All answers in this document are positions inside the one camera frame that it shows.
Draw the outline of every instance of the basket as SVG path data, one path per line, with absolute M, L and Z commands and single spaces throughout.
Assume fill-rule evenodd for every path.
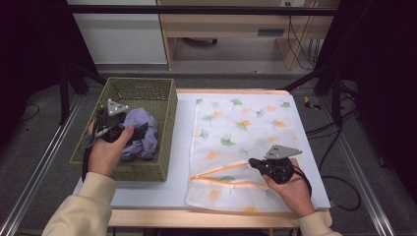
M 177 107 L 177 93 L 172 79 L 110 78 L 98 99 L 97 105 L 74 151 L 70 163 L 83 167 L 83 158 L 88 144 L 88 126 L 101 106 L 111 99 L 132 109 L 142 107 L 157 122 L 157 147 L 153 160 L 137 159 L 119 162 L 113 178 L 119 181 L 166 181 L 171 153 L 172 131 Z

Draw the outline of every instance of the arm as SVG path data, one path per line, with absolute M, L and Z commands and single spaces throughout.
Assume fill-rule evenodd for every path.
M 110 177 L 134 128 L 125 129 L 110 144 L 97 140 L 89 157 L 89 173 L 81 190 L 55 211 L 42 235 L 105 235 L 111 216 L 116 182 Z
M 291 159 L 293 165 L 298 166 L 296 159 Z M 278 192 L 288 207 L 298 217 L 301 231 L 305 236 L 337 236 L 326 224 L 323 212 L 316 212 L 310 199 L 307 184 L 300 176 L 294 174 L 290 181 L 278 185 L 267 175 L 264 175 L 268 186 Z

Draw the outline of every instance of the purple cloth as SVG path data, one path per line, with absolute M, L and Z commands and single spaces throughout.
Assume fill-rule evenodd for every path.
M 133 109 L 127 114 L 123 125 L 125 127 L 133 125 L 135 128 L 139 128 L 146 122 L 148 122 L 148 130 L 145 137 L 142 140 L 133 140 L 131 145 L 123 148 L 122 161 L 132 161 L 137 158 L 151 160 L 153 158 L 157 145 L 157 124 L 153 116 L 143 108 Z

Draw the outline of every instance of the black stand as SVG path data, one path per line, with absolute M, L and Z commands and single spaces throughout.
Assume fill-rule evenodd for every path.
M 44 12 L 36 1 L 24 2 L 19 1 L 23 14 L 28 18 L 41 40 L 48 45 L 49 54 L 60 68 L 61 120 L 59 124 L 62 125 L 70 114 L 68 83 L 70 83 L 75 93 L 86 94 L 89 87 L 84 81 L 84 77 L 94 79 L 103 85 L 106 80 L 100 77 L 98 73 L 94 73 L 75 62 L 67 46 L 60 40 L 49 22 L 45 20 Z
M 370 0 L 368 5 L 365 7 L 364 11 L 362 11 L 360 17 L 354 22 L 352 27 L 349 29 L 347 34 L 343 37 L 342 41 L 337 45 L 335 50 L 331 53 L 328 60 L 325 62 L 323 66 L 320 68 L 315 69 L 312 73 L 304 76 L 300 80 L 284 87 L 278 89 L 284 89 L 291 91 L 293 89 L 297 89 L 298 87 L 302 86 L 303 84 L 309 82 L 314 78 L 319 78 L 318 83 L 315 87 L 315 93 L 317 95 L 324 94 L 328 91 L 328 89 L 333 86 L 332 91 L 332 105 L 331 105 L 331 115 L 335 124 L 340 127 L 342 123 L 342 117 L 340 113 L 340 92 L 342 87 L 342 75 L 341 72 L 337 69 L 340 58 L 346 53 L 347 44 L 352 38 L 352 32 L 356 29 L 356 27 L 360 24 L 364 16 L 366 15 L 367 11 L 374 3 L 374 0 Z

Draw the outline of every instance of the person's left hand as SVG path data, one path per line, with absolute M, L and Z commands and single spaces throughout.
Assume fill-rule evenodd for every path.
M 89 125 L 89 133 L 92 131 L 92 123 Z M 108 143 L 103 139 L 97 139 L 89 155 L 89 172 L 112 176 L 119 162 L 122 150 L 130 140 L 135 130 L 134 126 L 127 127 L 118 140 Z

